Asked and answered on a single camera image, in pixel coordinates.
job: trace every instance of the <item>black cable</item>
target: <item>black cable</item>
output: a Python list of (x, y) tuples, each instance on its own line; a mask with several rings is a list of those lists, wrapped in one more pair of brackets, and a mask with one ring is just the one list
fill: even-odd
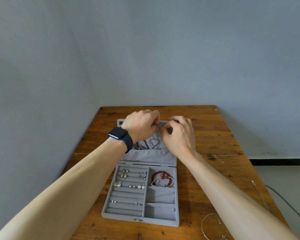
[(290, 208), (291, 208), (292, 210), (294, 210), (294, 212), (300, 217), (300, 214), (292, 207), (292, 205), (289, 204), (288, 201), (286, 201), (285, 198), (283, 198), (277, 191), (275, 191), (275, 190), (274, 190), (273, 188), (271, 188), (270, 186), (268, 186), (268, 185), (265, 185), (265, 186), (268, 187), (269, 189), (271, 189), (271, 190), (272, 190), (274, 193), (276, 193), (277, 195), (279, 195), (279, 196), (281, 197), (281, 199), (283, 199), (284, 202), (287, 203), (288, 206), (290, 206)]

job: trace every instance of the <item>gray velvet jewelry box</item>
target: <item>gray velvet jewelry box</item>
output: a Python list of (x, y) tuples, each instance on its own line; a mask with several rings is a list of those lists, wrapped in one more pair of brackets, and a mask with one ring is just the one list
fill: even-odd
[[(118, 126), (121, 126), (123, 121), (124, 119), (119, 119)], [(158, 130), (167, 122), (160, 121)], [(152, 138), (161, 139), (158, 130)], [(109, 219), (177, 227), (179, 226), (177, 158), (168, 151), (163, 142), (156, 145), (157, 140), (150, 138), (146, 142), (150, 149), (130, 150), (120, 159), (101, 215)], [(145, 143), (140, 141), (138, 145), (144, 147)], [(123, 170), (127, 169), (129, 170), (126, 173), (127, 177), (120, 177)], [(171, 187), (151, 186), (152, 175), (157, 171), (166, 171), (173, 177)], [(139, 179), (140, 172), (143, 177), (146, 172), (145, 180)], [(115, 182), (121, 182), (121, 187), (115, 187)], [(161, 182), (158, 180), (156, 183), (164, 186), (168, 183), (168, 179)]]

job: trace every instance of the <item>person's right forearm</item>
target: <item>person's right forearm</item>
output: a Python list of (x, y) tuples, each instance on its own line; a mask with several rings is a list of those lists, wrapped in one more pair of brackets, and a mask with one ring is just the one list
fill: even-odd
[(180, 158), (236, 240), (299, 239), (287, 226), (210, 166), (200, 154)]

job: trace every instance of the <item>wooden tabletop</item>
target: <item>wooden tabletop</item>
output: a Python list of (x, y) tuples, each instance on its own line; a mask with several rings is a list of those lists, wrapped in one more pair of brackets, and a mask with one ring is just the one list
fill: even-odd
[[(76, 147), (63, 173), (100, 146), (106, 140), (108, 132), (117, 125), (117, 119), (124, 119), (134, 111), (145, 109), (159, 110), (161, 120), (168, 120), (173, 115), (182, 115), (191, 119), (195, 131), (197, 152), (212, 167), (263, 206), (256, 188), (251, 183), (253, 180), (264, 197), (270, 212), (288, 226), (268, 190), (214, 105), (101, 107)], [(113, 178), (114, 172), (112, 172), (100, 196), (71, 239), (138, 240), (139, 234), (141, 234), (142, 240), (204, 239), (201, 222), (206, 215), (216, 213), (216, 211), (192, 174), (179, 160), (176, 168), (179, 227), (104, 219), (101, 216), (101, 211)], [(220, 239), (221, 235), (224, 234), (223, 228), (214, 217), (208, 217), (204, 221), (204, 229), (211, 240)], [(229, 233), (227, 238), (228, 240), (233, 239)]]

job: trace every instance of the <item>floor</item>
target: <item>floor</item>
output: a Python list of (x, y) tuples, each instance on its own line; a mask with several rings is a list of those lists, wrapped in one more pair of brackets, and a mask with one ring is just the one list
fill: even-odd
[[(265, 185), (276, 190), (300, 214), (300, 166), (255, 166)], [(300, 237), (300, 217), (275, 192), (268, 189), (290, 228)]]

